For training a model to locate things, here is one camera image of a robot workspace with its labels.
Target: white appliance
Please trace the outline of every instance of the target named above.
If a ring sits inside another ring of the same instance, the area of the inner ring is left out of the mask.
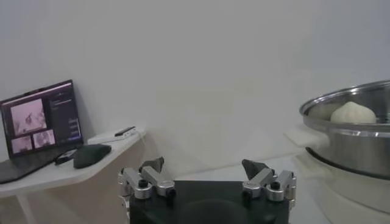
[[[293,160],[310,182],[310,195],[332,224],[390,223],[390,181],[346,172],[308,153]]]

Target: robotic arm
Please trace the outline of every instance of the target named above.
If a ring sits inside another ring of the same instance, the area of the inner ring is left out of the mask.
[[[278,176],[263,163],[243,160],[249,181],[172,181],[164,161],[147,161],[139,172],[123,169],[120,197],[131,224],[288,224],[295,205],[296,177]]]

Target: table leg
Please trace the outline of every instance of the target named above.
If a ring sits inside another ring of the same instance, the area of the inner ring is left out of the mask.
[[[25,194],[19,194],[16,196],[18,198],[19,204],[22,207],[24,216],[26,217],[28,224],[38,224],[30,207],[30,203]]]

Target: steamed bun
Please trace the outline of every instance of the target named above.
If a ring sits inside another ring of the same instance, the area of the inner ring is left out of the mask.
[[[344,106],[338,108],[330,117],[332,122],[349,123],[376,123],[377,118],[372,110],[358,105],[354,102],[347,102]]]

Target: laptop screen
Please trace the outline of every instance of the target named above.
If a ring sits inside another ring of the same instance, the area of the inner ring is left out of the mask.
[[[9,156],[82,143],[72,80],[3,100]]]

